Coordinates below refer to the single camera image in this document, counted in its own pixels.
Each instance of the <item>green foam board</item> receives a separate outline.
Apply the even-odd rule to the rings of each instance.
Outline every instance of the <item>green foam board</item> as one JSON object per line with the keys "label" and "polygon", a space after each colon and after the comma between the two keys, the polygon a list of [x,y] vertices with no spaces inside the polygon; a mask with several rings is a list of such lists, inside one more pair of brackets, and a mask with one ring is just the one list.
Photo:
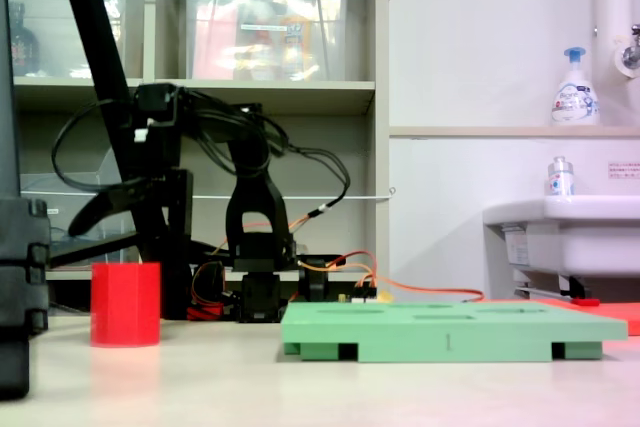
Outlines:
{"label": "green foam board", "polygon": [[600,359],[627,324],[546,304],[305,303],[282,319],[287,355],[360,362]]}

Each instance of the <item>red cylinder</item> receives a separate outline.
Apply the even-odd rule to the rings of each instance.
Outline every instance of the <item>red cylinder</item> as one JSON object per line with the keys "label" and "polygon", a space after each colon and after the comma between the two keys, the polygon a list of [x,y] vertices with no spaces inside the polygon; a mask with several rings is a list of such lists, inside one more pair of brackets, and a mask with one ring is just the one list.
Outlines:
{"label": "red cylinder", "polygon": [[91,345],[143,347],[160,341],[160,264],[94,264]]}

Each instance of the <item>soap dispenser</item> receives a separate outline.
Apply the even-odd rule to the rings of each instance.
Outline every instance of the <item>soap dispenser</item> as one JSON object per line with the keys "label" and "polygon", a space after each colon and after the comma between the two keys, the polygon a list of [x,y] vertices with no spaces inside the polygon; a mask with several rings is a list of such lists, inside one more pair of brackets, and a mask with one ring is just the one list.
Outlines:
{"label": "soap dispenser", "polygon": [[571,68],[560,84],[551,110],[552,125],[599,125],[600,108],[593,85],[580,68],[580,58],[586,53],[582,47],[564,51]]}

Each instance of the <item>table surface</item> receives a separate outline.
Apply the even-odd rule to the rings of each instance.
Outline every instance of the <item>table surface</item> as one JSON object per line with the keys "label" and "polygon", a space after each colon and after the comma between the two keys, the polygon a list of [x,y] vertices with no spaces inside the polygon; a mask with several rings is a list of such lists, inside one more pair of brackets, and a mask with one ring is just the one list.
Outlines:
{"label": "table surface", "polygon": [[32,389],[0,425],[640,425],[640,338],[602,361],[358,364],[285,357],[278,325],[168,322],[157,347],[89,347],[88,317],[32,342]]}

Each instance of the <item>storage bin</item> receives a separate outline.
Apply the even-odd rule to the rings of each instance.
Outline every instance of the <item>storage bin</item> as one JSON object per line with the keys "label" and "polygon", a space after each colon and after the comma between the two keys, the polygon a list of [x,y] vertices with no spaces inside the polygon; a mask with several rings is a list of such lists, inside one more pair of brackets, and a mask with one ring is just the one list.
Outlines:
{"label": "storage bin", "polygon": [[[120,182],[113,151],[109,150],[97,172],[68,174],[73,179],[92,184],[113,184]],[[84,235],[70,237],[69,224],[76,214],[93,198],[93,194],[78,191],[63,183],[56,174],[22,174],[20,184],[23,197],[41,199],[47,203],[51,222],[52,253],[71,246],[81,247],[83,244],[106,239],[113,235],[133,232],[133,218],[128,212],[104,219]],[[93,262],[127,262],[137,260],[135,249],[95,257],[82,261],[76,266],[89,266]]]}
{"label": "storage bin", "polygon": [[345,80],[346,0],[187,0],[186,75]]}
{"label": "storage bin", "polygon": [[[139,78],[144,0],[104,1],[125,75]],[[14,75],[91,78],[69,0],[9,3]]]}

